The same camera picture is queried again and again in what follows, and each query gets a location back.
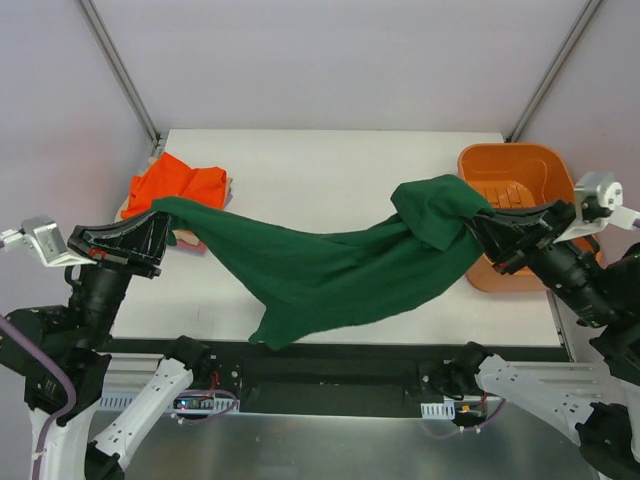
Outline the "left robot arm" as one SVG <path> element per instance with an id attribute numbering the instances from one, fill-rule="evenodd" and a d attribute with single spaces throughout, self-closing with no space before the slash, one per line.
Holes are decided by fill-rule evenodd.
<path id="1" fill-rule="evenodd" d="M 171 217 L 147 212 L 102 226 L 77 226 L 63 238 L 47 216 L 1 234 L 1 248 L 26 247 L 43 266 L 61 267 L 65 305 L 16 309 L 1 319 L 1 364 L 25 380 L 34 479 L 122 479 L 133 455 L 174 399 L 211 384 L 211 351 L 181 336 L 151 379 L 94 439 L 89 427 L 111 355 L 103 349 L 133 277 L 160 275 Z"/>

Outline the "dark green t shirt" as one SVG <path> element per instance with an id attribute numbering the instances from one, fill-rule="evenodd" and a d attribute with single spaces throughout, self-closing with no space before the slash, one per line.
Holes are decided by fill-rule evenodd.
<path id="1" fill-rule="evenodd" d="M 414 310 L 454 285 L 484 250 L 467 223 L 494 215 L 461 178 L 400 184 L 392 216 L 364 230 L 310 233 L 181 197 L 153 201 L 193 232 L 264 305 L 252 344 L 280 350 L 308 335 Z"/>

